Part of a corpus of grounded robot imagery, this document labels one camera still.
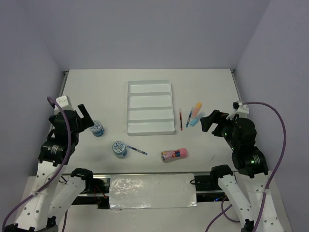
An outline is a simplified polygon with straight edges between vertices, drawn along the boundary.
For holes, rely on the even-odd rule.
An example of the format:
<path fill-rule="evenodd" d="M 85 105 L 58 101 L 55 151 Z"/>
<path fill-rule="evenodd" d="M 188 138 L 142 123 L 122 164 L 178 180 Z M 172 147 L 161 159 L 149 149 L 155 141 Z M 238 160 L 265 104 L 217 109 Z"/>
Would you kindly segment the blue paint jar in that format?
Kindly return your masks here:
<path fill-rule="evenodd" d="M 92 134 L 96 137 L 102 136 L 105 132 L 102 123 L 98 120 L 94 120 L 93 123 L 94 125 L 90 127 L 90 131 L 92 132 Z"/>
<path fill-rule="evenodd" d="M 113 153 L 118 158 L 124 158 L 127 155 L 127 148 L 124 142 L 116 141 L 112 145 Z"/>

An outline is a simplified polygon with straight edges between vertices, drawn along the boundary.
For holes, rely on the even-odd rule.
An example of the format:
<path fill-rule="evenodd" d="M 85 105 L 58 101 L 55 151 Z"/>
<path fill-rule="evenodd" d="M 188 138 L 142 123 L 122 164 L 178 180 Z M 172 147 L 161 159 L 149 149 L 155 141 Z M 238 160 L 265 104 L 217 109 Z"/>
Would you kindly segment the blue highlighter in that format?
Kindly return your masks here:
<path fill-rule="evenodd" d="M 190 122 L 190 126 L 194 126 L 196 125 L 201 118 L 203 118 L 205 116 L 205 113 L 204 112 L 200 112 L 194 119 L 192 119 L 192 121 Z"/>

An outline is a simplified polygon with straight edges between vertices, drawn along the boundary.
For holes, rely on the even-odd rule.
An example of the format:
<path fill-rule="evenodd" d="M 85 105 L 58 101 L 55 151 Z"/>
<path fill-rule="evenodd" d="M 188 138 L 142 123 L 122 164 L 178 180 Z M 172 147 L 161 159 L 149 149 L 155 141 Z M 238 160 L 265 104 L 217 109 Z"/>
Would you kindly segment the orange pink highlighter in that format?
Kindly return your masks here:
<path fill-rule="evenodd" d="M 195 107 L 192 110 L 192 115 L 191 118 L 196 118 L 197 114 L 199 113 L 199 110 L 201 108 L 202 104 L 200 102 L 198 102 Z"/>

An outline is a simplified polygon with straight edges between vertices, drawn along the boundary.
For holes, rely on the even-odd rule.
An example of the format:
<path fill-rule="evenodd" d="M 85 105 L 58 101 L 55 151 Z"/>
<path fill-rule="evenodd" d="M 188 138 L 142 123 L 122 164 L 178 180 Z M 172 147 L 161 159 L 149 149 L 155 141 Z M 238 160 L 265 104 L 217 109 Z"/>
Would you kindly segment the teal pen refill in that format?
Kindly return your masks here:
<path fill-rule="evenodd" d="M 191 119 L 193 111 L 194 111 L 194 107 L 192 107 L 190 112 L 189 112 L 188 119 L 187 119 L 187 122 L 186 122 L 186 125 L 185 125 L 186 128 L 188 128 L 188 126 L 189 126 L 190 119 Z"/>

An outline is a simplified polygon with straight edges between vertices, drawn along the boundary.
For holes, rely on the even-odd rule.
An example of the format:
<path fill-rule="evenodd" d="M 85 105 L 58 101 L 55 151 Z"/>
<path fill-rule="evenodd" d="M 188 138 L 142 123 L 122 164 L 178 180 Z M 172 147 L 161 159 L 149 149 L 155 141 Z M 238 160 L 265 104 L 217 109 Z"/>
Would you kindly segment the red pen refill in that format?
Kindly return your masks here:
<path fill-rule="evenodd" d="M 182 120 L 182 110 L 179 109 L 179 118 L 180 118 L 180 130 L 183 131 L 183 120 Z"/>

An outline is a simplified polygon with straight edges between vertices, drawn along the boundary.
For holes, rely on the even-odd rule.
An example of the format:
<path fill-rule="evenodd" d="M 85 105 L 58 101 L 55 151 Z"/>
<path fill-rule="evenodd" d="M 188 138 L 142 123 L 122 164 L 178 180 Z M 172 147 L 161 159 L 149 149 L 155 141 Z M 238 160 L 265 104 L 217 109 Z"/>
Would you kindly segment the blue pen refill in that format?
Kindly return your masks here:
<path fill-rule="evenodd" d="M 132 149 L 132 150 L 135 150 L 136 152 L 139 152 L 139 153 L 141 153 L 141 154 L 148 155 L 148 153 L 146 153 L 146 152 L 144 152 L 144 151 L 142 151 L 142 150 L 140 150 L 140 149 L 137 149 L 137 148 L 135 148 L 135 147 L 132 147 L 132 146 L 130 146 L 130 145 L 126 145 L 126 147 L 128 147 L 128 148 L 130 148 L 130 149 Z"/>

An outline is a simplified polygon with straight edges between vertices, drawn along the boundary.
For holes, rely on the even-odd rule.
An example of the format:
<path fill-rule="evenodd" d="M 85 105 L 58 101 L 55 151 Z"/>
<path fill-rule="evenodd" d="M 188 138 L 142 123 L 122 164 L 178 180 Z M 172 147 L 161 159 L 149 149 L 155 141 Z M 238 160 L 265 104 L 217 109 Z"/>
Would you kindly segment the pink capsule pencil case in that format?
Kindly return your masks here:
<path fill-rule="evenodd" d="M 177 150 L 163 151 L 161 153 L 161 159 L 163 162 L 172 162 L 188 157 L 188 151 L 185 148 Z"/>

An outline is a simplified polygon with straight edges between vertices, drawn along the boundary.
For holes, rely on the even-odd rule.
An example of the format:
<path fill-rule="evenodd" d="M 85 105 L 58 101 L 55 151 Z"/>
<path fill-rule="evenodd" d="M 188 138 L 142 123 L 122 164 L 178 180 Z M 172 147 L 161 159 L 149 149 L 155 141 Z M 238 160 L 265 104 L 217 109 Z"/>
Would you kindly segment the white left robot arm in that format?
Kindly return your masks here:
<path fill-rule="evenodd" d="M 23 207 L 17 220 L 8 225 L 3 222 L 4 232 L 57 232 L 59 222 L 81 193 L 91 192 L 95 186 L 93 172 L 76 168 L 58 195 L 57 185 L 79 142 L 79 134 L 93 126 L 94 122 L 83 104 L 78 105 L 79 116 L 70 104 L 59 110 L 53 104 L 55 113 L 49 117 L 54 126 L 41 146 L 38 171 L 31 194 L 13 210 Z"/>

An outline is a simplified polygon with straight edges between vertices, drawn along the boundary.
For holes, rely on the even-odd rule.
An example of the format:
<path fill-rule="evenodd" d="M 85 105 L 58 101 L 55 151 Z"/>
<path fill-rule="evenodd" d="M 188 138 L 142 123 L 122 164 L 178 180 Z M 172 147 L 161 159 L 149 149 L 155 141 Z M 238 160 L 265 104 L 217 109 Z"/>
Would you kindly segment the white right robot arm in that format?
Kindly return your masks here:
<path fill-rule="evenodd" d="M 271 173 L 264 154 L 255 145 L 254 123 L 239 114 L 229 116 L 214 110 L 200 120 L 202 131 L 222 137 L 232 149 L 232 161 L 238 172 L 234 175 L 228 165 L 213 167 L 210 184 L 222 189 L 232 204 L 243 232 L 282 232 L 269 188 Z"/>

